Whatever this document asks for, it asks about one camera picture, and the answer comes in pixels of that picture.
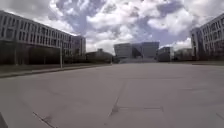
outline building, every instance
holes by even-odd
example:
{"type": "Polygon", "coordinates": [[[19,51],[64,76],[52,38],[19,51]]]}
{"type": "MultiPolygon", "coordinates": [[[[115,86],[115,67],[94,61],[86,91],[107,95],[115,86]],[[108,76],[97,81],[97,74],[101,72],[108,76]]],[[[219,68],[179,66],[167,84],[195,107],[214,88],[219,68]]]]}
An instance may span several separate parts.
{"type": "Polygon", "coordinates": [[[132,57],[132,45],[129,43],[114,45],[114,51],[117,58],[131,58],[132,57]]]}
{"type": "Polygon", "coordinates": [[[191,61],[192,60],[192,49],[183,48],[174,53],[174,59],[176,61],[191,61]]]}
{"type": "Polygon", "coordinates": [[[153,58],[157,56],[159,42],[116,44],[115,54],[120,58],[153,58]]]}
{"type": "Polygon", "coordinates": [[[159,49],[159,42],[143,42],[142,55],[143,58],[155,58],[159,49]]]}
{"type": "Polygon", "coordinates": [[[169,62],[172,60],[172,47],[162,47],[158,50],[158,61],[159,62],[169,62]]]}
{"type": "Polygon", "coordinates": [[[4,53],[0,52],[0,57],[6,54],[11,55],[11,53],[5,52],[12,51],[14,58],[18,56],[16,57],[17,59],[31,59],[30,55],[37,48],[42,48],[45,51],[52,50],[55,55],[62,48],[64,57],[71,57],[74,54],[82,55],[86,52],[84,37],[75,36],[4,11],[0,11],[0,45],[4,45],[9,49],[4,51],[4,53]]]}
{"type": "Polygon", "coordinates": [[[191,31],[193,53],[198,58],[201,44],[208,57],[224,56],[224,14],[191,31]]]}
{"type": "Polygon", "coordinates": [[[104,52],[103,49],[98,49],[96,52],[86,53],[86,60],[89,62],[111,63],[113,61],[113,55],[104,52]]]}
{"type": "Polygon", "coordinates": [[[203,60],[205,58],[203,38],[200,28],[194,28],[190,32],[192,56],[194,60],[203,60]]]}

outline paved plaza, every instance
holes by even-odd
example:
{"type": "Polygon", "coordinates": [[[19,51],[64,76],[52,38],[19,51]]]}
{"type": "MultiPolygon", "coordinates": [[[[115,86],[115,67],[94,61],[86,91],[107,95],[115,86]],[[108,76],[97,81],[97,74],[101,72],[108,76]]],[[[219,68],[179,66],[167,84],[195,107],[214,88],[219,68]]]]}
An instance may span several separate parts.
{"type": "Polygon", "coordinates": [[[121,64],[0,79],[9,128],[224,128],[224,67],[121,64]]]}

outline curb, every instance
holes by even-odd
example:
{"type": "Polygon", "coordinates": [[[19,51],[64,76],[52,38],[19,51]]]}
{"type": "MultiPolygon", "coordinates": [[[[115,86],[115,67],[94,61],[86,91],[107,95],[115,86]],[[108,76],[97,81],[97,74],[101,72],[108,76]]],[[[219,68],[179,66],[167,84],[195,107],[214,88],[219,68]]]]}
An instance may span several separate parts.
{"type": "Polygon", "coordinates": [[[52,72],[60,72],[60,71],[68,71],[68,70],[76,70],[76,69],[85,69],[85,68],[95,68],[95,67],[102,67],[102,66],[111,66],[108,65],[92,65],[92,66],[80,66],[80,67],[66,67],[66,68],[57,68],[57,69],[43,69],[43,70],[33,70],[33,71],[21,71],[21,72],[12,72],[7,74],[0,74],[1,78],[9,78],[9,77],[17,77],[17,76],[27,76],[33,74],[43,74],[43,73],[52,73],[52,72]]]}

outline office building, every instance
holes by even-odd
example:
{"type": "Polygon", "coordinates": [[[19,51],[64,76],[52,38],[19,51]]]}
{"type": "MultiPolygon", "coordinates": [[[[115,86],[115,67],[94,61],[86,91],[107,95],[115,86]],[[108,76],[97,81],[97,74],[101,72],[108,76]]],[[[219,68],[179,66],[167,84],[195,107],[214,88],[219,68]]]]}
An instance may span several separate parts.
{"type": "Polygon", "coordinates": [[[155,58],[159,49],[159,42],[143,42],[142,55],[143,58],[155,58]]]}
{"type": "Polygon", "coordinates": [[[65,57],[71,57],[74,54],[82,55],[86,52],[84,37],[75,36],[4,11],[0,11],[0,43],[12,44],[12,49],[16,44],[17,51],[20,46],[24,45],[29,48],[40,47],[59,51],[62,48],[65,57]]]}
{"type": "Polygon", "coordinates": [[[224,14],[191,31],[193,53],[199,58],[200,44],[209,57],[224,56],[224,14]]]}
{"type": "Polygon", "coordinates": [[[129,43],[114,45],[114,51],[117,58],[131,58],[132,57],[132,45],[129,43]]]}
{"type": "Polygon", "coordinates": [[[134,44],[116,44],[115,54],[119,58],[153,58],[156,59],[159,42],[143,42],[134,44]]]}
{"type": "Polygon", "coordinates": [[[203,37],[201,30],[199,28],[194,28],[190,31],[191,34],[191,46],[192,46],[192,56],[194,60],[204,59],[204,46],[203,37]]]}
{"type": "Polygon", "coordinates": [[[159,62],[169,62],[172,60],[173,48],[172,47],[162,47],[158,50],[158,61],[159,62]]]}

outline lamp post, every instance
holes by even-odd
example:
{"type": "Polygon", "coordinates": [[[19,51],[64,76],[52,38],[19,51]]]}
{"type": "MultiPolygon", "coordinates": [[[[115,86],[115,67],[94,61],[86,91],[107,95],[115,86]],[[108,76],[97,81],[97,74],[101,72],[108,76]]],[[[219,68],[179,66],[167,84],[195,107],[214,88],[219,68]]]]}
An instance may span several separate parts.
{"type": "Polygon", "coordinates": [[[60,47],[60,67],[63,68],[63,56],[62,56],[62,50],[63,50],[63,42],[61,41],[61,47],[60,47]]]}

